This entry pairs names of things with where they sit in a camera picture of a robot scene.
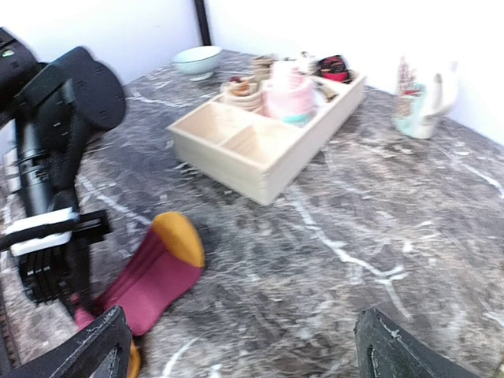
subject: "tray compartment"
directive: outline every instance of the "tray compartment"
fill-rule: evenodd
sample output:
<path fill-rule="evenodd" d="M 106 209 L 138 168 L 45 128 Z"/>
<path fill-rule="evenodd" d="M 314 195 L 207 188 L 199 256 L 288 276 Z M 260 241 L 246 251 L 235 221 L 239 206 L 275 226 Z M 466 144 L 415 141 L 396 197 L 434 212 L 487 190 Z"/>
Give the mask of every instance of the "tray compartment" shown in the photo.
<path fill-rule="evenodd" d="M 250 124 L 243 110 L 208 102 L 173 125 L 173 131 L 219 144 Z"/>
<path fill-rule="evenodd" d="M 261 167 L 221 146 L 173 134 L 175 152 L 181 161 L 245 196 L 260 198 Z"/>
<path fill-rule="evenodd" d="M 299 138 L 300 129 L 265 117 L 230 138 L 223 148 L 260 165 L 271 165 Z"/>

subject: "wooden tray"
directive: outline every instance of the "wooden tray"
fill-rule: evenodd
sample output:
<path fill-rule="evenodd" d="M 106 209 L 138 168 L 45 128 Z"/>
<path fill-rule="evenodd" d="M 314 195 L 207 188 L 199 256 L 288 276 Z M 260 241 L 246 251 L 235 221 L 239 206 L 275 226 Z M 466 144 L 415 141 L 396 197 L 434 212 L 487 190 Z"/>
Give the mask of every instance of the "wooden tray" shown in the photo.
<path fill-rule="evenodd" d="M 168 127 L 180 160 L 268 205 L 341 128 L 364 99 L 365 76 L 350 84 L 313 76 L 338 96 L 303 128 L 211 99 Z"/>

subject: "ceramic bowl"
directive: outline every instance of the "ceramic bowl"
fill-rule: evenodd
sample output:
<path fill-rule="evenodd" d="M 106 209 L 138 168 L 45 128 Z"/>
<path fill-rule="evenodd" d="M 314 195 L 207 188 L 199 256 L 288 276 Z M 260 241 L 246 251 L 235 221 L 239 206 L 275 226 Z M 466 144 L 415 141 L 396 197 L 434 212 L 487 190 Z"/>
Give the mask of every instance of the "ceramic bowl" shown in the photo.
<path fill-rule="evenodd" d="M 189 80 L 208 79 L 218 67 L 222 58 L 222 49 L 217 46 L 200 46 L 184 50 L 172 58 L 175 67 Z"/>

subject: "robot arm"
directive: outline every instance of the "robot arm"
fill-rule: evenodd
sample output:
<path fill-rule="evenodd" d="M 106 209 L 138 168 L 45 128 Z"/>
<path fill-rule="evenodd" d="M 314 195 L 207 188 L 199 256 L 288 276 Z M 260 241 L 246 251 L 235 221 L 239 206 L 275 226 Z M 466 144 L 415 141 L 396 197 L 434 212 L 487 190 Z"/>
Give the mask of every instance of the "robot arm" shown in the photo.
<path fill-rule="evenodd" d="M 40 63 L 0 28 L 0 127 L 15 121 L 26 213 L 0 245 L 10 247 L 36 303 L 60 300 L 73 315 L 78 300 L 93 310 L 89 246 L 110 229 L 104 211 L 81 213 L 75 178 L 88 140 L 118 126 L 125 113 L 118 78 L 86 49 Z"/>

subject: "marble table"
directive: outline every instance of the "marble table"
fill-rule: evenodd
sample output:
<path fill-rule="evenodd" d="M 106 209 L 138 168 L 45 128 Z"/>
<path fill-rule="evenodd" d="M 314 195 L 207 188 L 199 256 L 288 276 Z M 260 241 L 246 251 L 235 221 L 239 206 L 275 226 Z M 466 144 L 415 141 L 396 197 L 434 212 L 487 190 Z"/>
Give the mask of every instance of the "marble table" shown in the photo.
<path fill-rule="evenodd" d="M 193 83 L 171 66 L 128 85 L 124 123 L 87 153 L 85 210 L 114 233 L 93 249 L 95 294 L 112 282 L 156 214 L 205 232 L 208 266 L 138 342 L 141 376 L 358 376 L 353 328 L 376 307 L 452 361 L 490 376 L 504 350 L 504 149 L 444 120 L 432 140 L 391 123 L 392 97 L 366 100 L 272 205 L 260 206 L 177 161 L 166 127 L 246 72 L 227 52 Z M 21 215 L 2 186 L 0 217 Z M 2 255 L 0 278 L 23 361 L 76 326 L 35 306 Z"/>

